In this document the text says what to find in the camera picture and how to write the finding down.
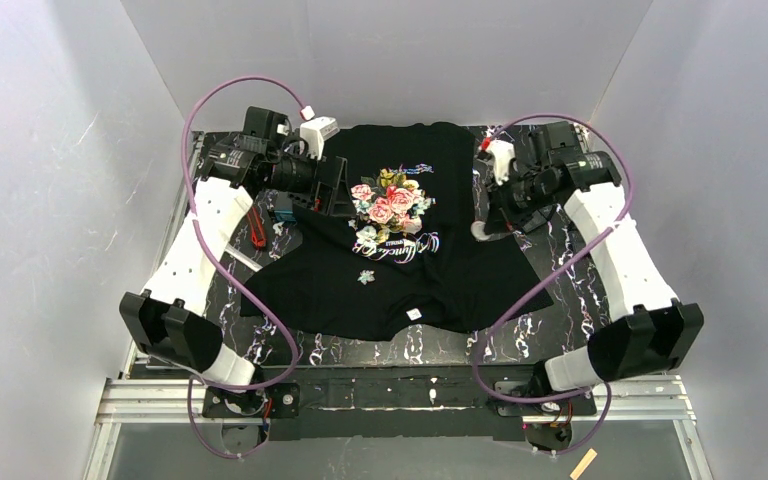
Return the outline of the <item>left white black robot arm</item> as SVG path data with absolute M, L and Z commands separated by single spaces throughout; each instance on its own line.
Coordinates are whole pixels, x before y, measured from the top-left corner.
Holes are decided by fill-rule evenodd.
M 206 151 L 192 185 L 194 207 L 141 292 L 125 293 L 119 305 L 141 353 L 212 385 L 251 384 L 254 364 L 225 345 L 220 327 L 205 317 L 215 264 L 232 234 L 264 189 L 287 192 L 320 213 L 353 213 L 346 161 L 323 153 L 339 131 L 336 119 L 314 116 L 311 108 L 303 118 L 292 128 L 287 116 L 250 107 L 242 130 Z

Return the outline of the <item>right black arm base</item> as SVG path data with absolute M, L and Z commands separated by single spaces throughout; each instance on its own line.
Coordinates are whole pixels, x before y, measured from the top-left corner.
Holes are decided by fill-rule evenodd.
M 494 392 L 517 399 L 541 398 L 540 402 L 511 402 L 490 396 L 488 406 L 501 417 L 547 416 L 549 420 L 571 418 L 576 415 L 595 415 L 597 407 L 591 390 L 571 393 L 544 391 L 536 380 L 505 378 L 493 384 Z

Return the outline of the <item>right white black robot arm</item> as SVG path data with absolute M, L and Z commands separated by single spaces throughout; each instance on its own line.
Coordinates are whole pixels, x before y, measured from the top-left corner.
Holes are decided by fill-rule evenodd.
M 488 134 L 478 150 L 493 170 L 488 217 L 474 224 L 474 236 L 523 230 L 547 208 L 562 207 L 585 242 L 570 261 L 592 260 L 609 305 L 609 324 L 585 346 L 538 362 L 520 395 L 508 397 L 516 403 L 676 370 L 704 325 L 700 306 L 679 299 L 639 235 L 629 213 L 632 183 L 619 154 L 613 147 L 585 150 L 578 125 L 550 116 L 531 128 L 525 160 L 500 131 Z

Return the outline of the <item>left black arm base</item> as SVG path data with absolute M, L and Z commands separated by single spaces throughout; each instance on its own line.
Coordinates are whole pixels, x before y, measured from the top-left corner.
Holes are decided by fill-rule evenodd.
M 299 413 L 300 400 L 300 388 L 295 383 L 279 383 L 267 389 L 239 393 L 208 387 L 201 415 L 218 419 L 294 418 Z

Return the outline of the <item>black printed t-shirt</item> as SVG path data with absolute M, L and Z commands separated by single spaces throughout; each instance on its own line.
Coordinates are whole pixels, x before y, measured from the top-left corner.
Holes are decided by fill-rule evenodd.
M 515 239 L 470 233 L 475 142 L 445 122 L 337 133 L 324 152 L 347 160 L 356 215 L 299 219 L 300 244 L 246 281 L 240 314 L 270 310 L 295 330 L 389 341 L 413 324 L 470 333 L 509 308 L 550 307 Z M 360 284 L 362 270 L 375 281 Z

